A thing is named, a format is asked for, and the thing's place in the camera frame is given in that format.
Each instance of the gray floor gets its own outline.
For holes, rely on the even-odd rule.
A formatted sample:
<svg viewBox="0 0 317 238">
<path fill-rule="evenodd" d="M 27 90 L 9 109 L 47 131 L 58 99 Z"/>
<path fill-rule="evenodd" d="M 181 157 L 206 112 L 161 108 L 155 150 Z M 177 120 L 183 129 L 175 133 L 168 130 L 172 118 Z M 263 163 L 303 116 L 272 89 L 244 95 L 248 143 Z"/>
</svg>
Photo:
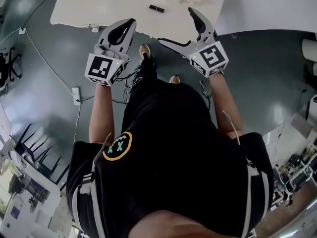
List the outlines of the gray floor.
<svg viewBox="0 0 317 238">
<path fill-rule="evenodd" d="M 69 86 L 79 86 L 82 98 L 94 95 L 94 84 L 84 77 L 88 53 L 93 52 L 99 34 L 91 29 L 64 25 L 51 25 L 50 17 L 56 0 L 47 0 L 26 24 L 35 45 L 47 62 Z M 0 40 L 18 29 L 42 0 L 8 0 L 1 10 L 4 23 Z M 314 90 L 303 79 L 305 60 L 301 53 L 301 40 L 313 38 L 311 34 L 291 31 L 259 31 L 220 37 L 229 57 L 225 77 L 243 118 L 247 132 L 265 134 L 298 111 L 299 101 L 304 104 Z M 177 74 L 182 82 L 199 90 L 204 80 L 184 59 L 160 46 L 157 40 L 137 33 L 129 55 L 132 61 L 124 74 L 139 64 L 138 48 L 146 43 L 152 49 L 159 78 L 168 80 Z M 9 84 L 9 93 L 0 101 L 13 125 L 13 135 L 19 138 L 31 122 L 42 128 L 50 139 L 53 152 L 47 165 L 62 156 L 56 170 L 58 176 L 70 160 L 78 108 L 59 80 L 39 57 L 26 35 L 12 34 L 0 48 L 16 47 L 21 53 L 15 68 L 22 78 Z M 301 91 L 308 91 L 301 96 Z M 112 87 L 112 96 L 123 100 L 124 83 Z M 88 126 L 93 99 L 81 106 L 76 140 L 88 140 Z M 120 134 L 125 105 L 113 104 L 116 134 Z"/>
</svg>

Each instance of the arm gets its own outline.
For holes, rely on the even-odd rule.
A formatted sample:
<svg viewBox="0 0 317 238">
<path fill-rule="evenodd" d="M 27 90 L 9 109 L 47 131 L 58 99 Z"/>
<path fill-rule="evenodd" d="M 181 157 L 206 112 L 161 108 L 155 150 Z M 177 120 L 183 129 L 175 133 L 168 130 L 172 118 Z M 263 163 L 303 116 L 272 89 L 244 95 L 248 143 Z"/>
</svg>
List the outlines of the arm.
<svg viewBox="0 0 317 238">
<path fill-rule="evenodd" d="M 114 138 L 114 122 L 111 87 L 96 85 L 96 94 L 89 125 L 89 142 L 111 146 Z"/>
<path fill-rule="evenodd" d="M 214 109 L 216 112 L 218 129 L 227 134 L 230 138 L 236 138 L 234 129 L 228 117 L 223 113 L 225 111 L 231 118 L 231 121 L 237 130 L 238 136 L 244 135 L 242 121 L 239 111 L 234 103 L 227 83 L 221 73 L 217 73 L 209 78 L 212 90 Z"/>
</svg>

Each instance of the shoe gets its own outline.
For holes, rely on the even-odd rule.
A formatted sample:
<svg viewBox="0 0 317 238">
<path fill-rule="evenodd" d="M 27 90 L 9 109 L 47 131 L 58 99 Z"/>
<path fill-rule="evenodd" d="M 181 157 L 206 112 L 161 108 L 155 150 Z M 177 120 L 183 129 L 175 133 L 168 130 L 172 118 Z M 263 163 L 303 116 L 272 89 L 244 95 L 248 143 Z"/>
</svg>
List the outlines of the shoe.
<svg viewBox="0 0 317 238">
<path fill-rule="evenodd" d="M 149 46 L 145 45 L 145 44 L 140 46 L 141 61 L 143 61 L 143 59 L 144 59 L 144 54 L 146 54 L 148 58 L 151 57 L 151 50 L 150 50 Z"/>
<path fill-rule="evenodd" d="M 180 83 L 180 79 L 179 79 L 179 76 L 172 76 L 171 78 L 170 78 L 170 80 L 169 80 L 169 82 L 171 83 L 171 84 L 179 84 Z"/>
</svg>

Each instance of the desk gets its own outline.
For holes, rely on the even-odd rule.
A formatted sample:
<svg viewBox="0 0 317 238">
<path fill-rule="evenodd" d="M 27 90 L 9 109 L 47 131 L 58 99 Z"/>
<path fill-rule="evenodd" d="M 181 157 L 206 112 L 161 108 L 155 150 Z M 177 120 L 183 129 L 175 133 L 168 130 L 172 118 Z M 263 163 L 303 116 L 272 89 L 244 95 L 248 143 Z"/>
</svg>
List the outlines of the desk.
<svg viewBox="0 0 317 238">
<path fill-rule="evenodd" d="M 217 34 L 287 29 L 317 32 L 317 0 L 225 0 Z"/>
<path fill-rule="evenodd" d="M 165 12 L 149 9 L 151 4 Z M 222 4 L 223 0 L 204 0 L 201 5 L 175 0 L 57 0 L 51 24 L 109 26 L 122 19 L 135 18 L 140 33 L 187 43 L 198 36 L 187 8 L 197 9 L 215 25 Z"/>
</svg>

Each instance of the black t-shirt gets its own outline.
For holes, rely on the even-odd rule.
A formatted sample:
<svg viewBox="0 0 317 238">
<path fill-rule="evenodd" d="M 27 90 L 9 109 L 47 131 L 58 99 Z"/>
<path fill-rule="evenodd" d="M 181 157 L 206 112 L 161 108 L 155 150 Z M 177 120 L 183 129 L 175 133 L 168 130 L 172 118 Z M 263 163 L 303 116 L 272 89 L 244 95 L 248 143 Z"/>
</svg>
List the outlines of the black t-shirt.
<svg viewBox="0 0 317 238">
<path fill-rule="evenodd" d="M 240 237 L 248 193 L 247 159 L 267 174 L 269 202 L 273 173 L 261 135 L 231 140 L 211 121 L 200 95 L 185 84 L 163 84 L 137 93 L 124 114 L 122 134 L 95 159 L 98 202 L 107 238 L 127 237 L 147 214 L 168 210 L 219 234 Z M 68 205 L 83 175 L 91 171 L 99 144 L 77 142 L 67 180 Z M 252 177 L 249 230 L 264 212 L 261 176 Z M 91 198 L 78 198 L 83 231 L 97 238 Z"/>
</svg>

